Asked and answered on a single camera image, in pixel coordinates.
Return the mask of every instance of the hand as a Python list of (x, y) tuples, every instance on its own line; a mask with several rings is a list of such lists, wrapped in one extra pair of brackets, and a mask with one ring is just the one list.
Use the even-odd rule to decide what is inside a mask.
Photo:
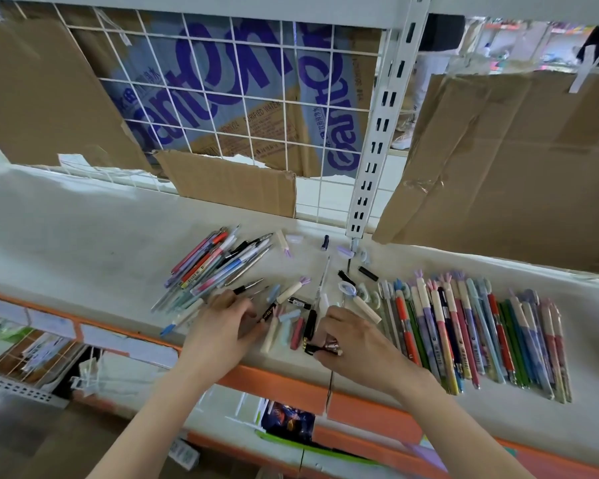
[(434, 382), (428, 370), (410, 362), (373, 324), (348, 309), (329, 307), (318, 330), (337, 339), (342, 355), (318, 351), (315, 358), (360, 385), (401, 400), (406, 398), (404, 384), (415, 392), (418, 385), (430, 383), (430, 378)]
[(204, 389), (231, 371), (266, 331), (257, 323), (253, 303), (238, 299), (232, 290), (213, 298), (193, 320), (176, 368)]

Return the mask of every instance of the floor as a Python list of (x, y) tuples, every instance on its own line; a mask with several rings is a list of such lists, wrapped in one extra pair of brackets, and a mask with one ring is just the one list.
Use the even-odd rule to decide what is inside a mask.
[[(84, 479), (127, 421), (72, 402), (65, 410), (0, 392), (0, 479)], [(191, 472), (167, 459), (160, 478), (255, 478), (258, 466), (198, 448)]]

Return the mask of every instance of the cardboard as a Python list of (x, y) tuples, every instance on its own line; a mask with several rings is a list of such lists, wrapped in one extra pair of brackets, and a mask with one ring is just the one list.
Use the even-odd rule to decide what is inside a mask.
[[(19, 5), (28, 18), (59, 18), (51, 4), (21, 2)], [(59, 4), (58, 8), (69, 25), (100, 27), (95, 13), (89, 7)], [(8, 19), (22, 19), (20, 11), (10, 1), (0, 2), (0, 11)], [(105, 8), (103, 12), (111, 22), (106, 22), (109, 28), (142, 31), (134, 10)], [(149, 34), (186, 35), (181, 14), (140, 11), (140, 15)], [(186, 15), (186, 21), (192, 36), (230, 40), (234, 33), (238, 40), (280, 42), (278, 21), (232, 18), (232, 27), (229, 17)], [(238, 44), (241, 81), (230, 43), (193, 42), (193, 51), (202, 74), (199, 77), (187, 40), (151, 37), (152, 48), (158, 59), (156, 61), (144, 36), (128, 34), (126, 38), (130, 45), (127, 45), (120, 34), (111, 33), (111, 42), (131, 80), (163, 85), (161, 69), (169, 86), (185, 90), (172, 90), (169, 94), (165, 87), (136, 85), (138, 101), (128, 84), (103, 81), (104, 89), (125, 119), (146, 121), (144, 108), (151, 121), (175, 126), (155, 126), (158, 128), (158, 143), (150, 125), (128, 122), (145, 152), (161, 147), (189, 151), (189, 145), (195, 153), (214, 156), (220, 155), (220, 148), (224, 156), (242, 154), (250, 157), (253, 152), (253, 156), (268, 167), (288, 169), (298, 176), (320, 176), (325, 108), (286, 103), (287, 158), (283, 142), (252, 139), (251, 148), (246, 122), (248, 118), (251, 136), (283, 141), (284, 104), (246, 99), (245, 109), (241, 98), (235, 97), (240, 95), (243, 88), (246, 95), (251, 97), (327, 103), (330, 54), (311, 48), (330, 48), (331, 25), (297, 23), (294, 28), (293, 23), (284, 22), (282, 27), (283, 43), (294, 45), (296, 42), (298, 49), (284, 49), (282, 63), (282, 51), (277, 48)], [(98, 77), (127, 80), (104, 33), (72, 29), (72, 34)], [(335, 48), (376, 53), (380, 37), (381, 31), (377, 29), (336, 27)], [(328, 115), (323, 176), (338, 174), (355, 178), (359, 155), (349, 151), (361, 151), (368, 113), (350, 111), (349, 108), (370, 107), (376, 62), (377, 57), (339, 52), (333, 54), (330, 102), (337, 107), (331, 108)], [(192, 92), (202, 88), (200, 79), (207, 91), (222, 93), (208, 94), (212, 117), (209, 116), (204, 95)], [(170, 102), (171, 97), (177, 112)], [(182, 131), (178, 116), (183, 126), (191, 129)], [(214, 125), (216, 131), (230, 135), (216, 138), (212, 133), (198, 130), (212, 131)], [(293, 144), (295, 142), (319, 148)]]
[(156, 159), (182, 197), (295, 217), (295, 175), (181, 151)]
[(599, 273), (599, 75), (433, 78), (373, 239)]
[(0, 23), (0, 149), (12, 163), (150, 171), (142, 149), (58, 22)]

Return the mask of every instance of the person's right hand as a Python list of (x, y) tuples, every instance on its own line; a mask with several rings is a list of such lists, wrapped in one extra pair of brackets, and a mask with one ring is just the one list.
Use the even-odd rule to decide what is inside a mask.
[(372, 323), (357, 314), (330, 306), (318, 331), (337, 339), (341, 356), (318, 351), (315, 358), (329, 370), (397, 398), (404, 384), (411, 391), (435, 382), (432, 374), (412, 363)]

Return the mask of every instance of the white pants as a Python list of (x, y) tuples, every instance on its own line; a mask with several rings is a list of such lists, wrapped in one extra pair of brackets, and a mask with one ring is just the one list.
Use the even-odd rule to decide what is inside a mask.
[(413, 76), (413, 109), (419, 114), (423, 100), (431, 83), (431, 76), (446, 72), (450, 55), (455, 55), (457, 49), (436, 52), (435, 54), (417, 55), (415, 60), (415, 75)]

